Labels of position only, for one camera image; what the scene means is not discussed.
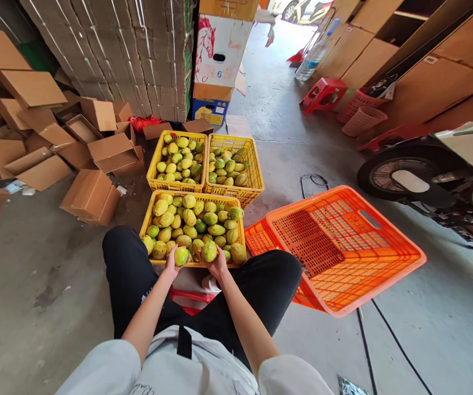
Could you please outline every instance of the red plastic stool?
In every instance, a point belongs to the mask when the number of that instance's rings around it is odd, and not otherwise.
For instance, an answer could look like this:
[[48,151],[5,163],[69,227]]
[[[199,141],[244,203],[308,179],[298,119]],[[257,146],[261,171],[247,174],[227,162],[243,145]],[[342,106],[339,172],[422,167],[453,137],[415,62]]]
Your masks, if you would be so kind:
[[304,114],[313,110],[332,111],[341,101],[348,87],[341,80],[321,78],[304,96],[299,105],[304,106]]
[[[184,298],[191,299],[191,300],[196,300],[196,301],[199,301],[199,302],[204,302],[206,305],[211,303],[211,301],[216,296],[216,295],[212,295],[212,294],[204,294],[202,292],[177,290],[177,289],[174,289],[173,286],[171,286],[171,289],[169,290],[169,295],[171,296],[172,301],[174,301],[174,298],[178,296],[178,297],[184,297]],[[196,309],[196,308],[193,308],[193,307],[182,306],[182,308],[189,315],[196,315],[199,312],[201,312],[201,309]]]
[[398,127],[373,138],[366,144],[358,146],[357,150],[369,150],[372,151],[373,154],[378,154],[380,149],[386,145],[394,145],[402,141],[410,140],[415,137],[423,137],[435,132],[436,131],[430,125],[424,123],[399,125]]

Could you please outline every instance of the yellow plastic crate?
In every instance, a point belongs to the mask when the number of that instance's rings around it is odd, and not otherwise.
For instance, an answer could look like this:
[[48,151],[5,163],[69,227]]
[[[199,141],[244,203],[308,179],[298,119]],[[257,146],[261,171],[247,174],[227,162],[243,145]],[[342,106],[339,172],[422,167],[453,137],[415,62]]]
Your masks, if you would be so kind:
[[[234,197],[224,197],[224,196],[217,196],[217,195],[207,195],[207,194],[197,194],[197,193],[187,193],[187,192],[175,192],[175,191],[169,191],[169,190],[156,190],[153,192],[153,194],[150,197],[149,201],[149,207],[147,208],[147,213],[145,214],[145,219],[143,220],[143,225],[141,230],[139,231],[139,237],[143,237],[147,234],[147,228],[151,226],[153,223],[153,207],[154,203],[159,199],[159,196],[162,193],[169,194],[171,196],[185,196],[185,195],[192,195],[194,196],[197,200],[201,200],[204,202],[207,201],[212,201],[214,203],[222,203],[224,205],[229,204],[231,207],[240,207],[240,202],[238,199]],[[237,223],[237,229],[238,229],[238,240],[236,242],[242,244],[244,247],[246,246],[246,240],[244,238],[244,222],[242,220],[239,220],[236,222]],[[166,261],[163,260],[158,260],[158,259],[151,259],[150,260],[153,265],[165,265]],[[187,267],[205,267],[204,264],[200,262],[190,262],[186,264],[185,266]],[[228,268],[238,268],[239,266],[236,264],[228,264]]]
[[208,148],[206,150],[207,156],[209,156],[212,147],[222,148],[226,151],[247,148],[247,153],[243,156],[243,159],[249,162],[249,168],[246,171],[247,184],[249,187],[237,187],[236,185],[230,187],[228,185],[211,184],[209,182],[209,160],[207,160],[204,165],[204,193],[234,196],[240,200],[242,208],[245,208],[264,191],[264,179],[262,178],[262,171],[260,170],[255,140],[238,136],[227,136],[224,134],[210,134],[208,141]]
[[209,159],[206,157],[208,156],[208,149],[207,149],[207,136],[201,133],[189,133],[189,132],[178,132],[178,131],[163,131],[160,135],[160,139],[158,140],[158,144],[156,146],[156,150],[154,151],[154,155],[152,160],[150,161],[149,171],[147,172],[147,181],[149,182],[149,186],[153,191],[158,189],[166,189],[166,190],[174,190],[174,191],[184,191],[184,192],[196,192],[201,193],[202,189],[204,188],[205,183],[205,172],[202,171],[202,178],[200,180],[200,184],[185,184],[180,181],[163,181],[156,179],[158,177],[158,170],[156,169],[156,165],[162,161],[163,155],[161,154],[161,150],[163,149],[165,142],[164,136],[167,134],[174,134],[175,138],[173,141],[178,140],[180,137],[187,137],[190,141],[195,141],[196,143],[203,143],[204,144],[204,161],[202,165],[206,167],[206,163]]

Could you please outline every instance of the blue box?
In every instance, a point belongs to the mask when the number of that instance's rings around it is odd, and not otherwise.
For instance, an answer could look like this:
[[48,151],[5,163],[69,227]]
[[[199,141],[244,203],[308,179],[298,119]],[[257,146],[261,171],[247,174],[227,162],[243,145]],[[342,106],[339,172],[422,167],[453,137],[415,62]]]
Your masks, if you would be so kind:
[[229,101],[193,99],[193,119],[204,118],[212,125],[222,125],[226,119]]

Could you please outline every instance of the white sleeve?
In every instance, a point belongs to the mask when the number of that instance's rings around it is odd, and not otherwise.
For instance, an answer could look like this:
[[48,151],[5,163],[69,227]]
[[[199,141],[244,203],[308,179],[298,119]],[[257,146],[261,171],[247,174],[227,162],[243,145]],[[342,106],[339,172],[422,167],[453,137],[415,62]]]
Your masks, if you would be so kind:
[[94,347],[55,395],[128,394],[141,371],[135,347],[109,340]]
[[261,395],[333,395],[319,372],[294,355],[266,359],[258,369]]

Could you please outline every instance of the crate handle hole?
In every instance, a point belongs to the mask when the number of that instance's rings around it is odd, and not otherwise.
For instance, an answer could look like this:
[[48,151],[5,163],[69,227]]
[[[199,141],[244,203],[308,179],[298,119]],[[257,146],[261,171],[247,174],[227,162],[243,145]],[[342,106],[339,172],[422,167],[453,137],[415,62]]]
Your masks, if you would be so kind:
[[374,227],[375,229],[382,229],[381,228],[381,225],[379,224],[379,222],[377,222],[369,213],[367,213],[366,211],[364,210],[359,210],[359,214],[361,214],[364,219],[366,219],[368,221],[368,223],[370,225],[372,225],[372,227]]

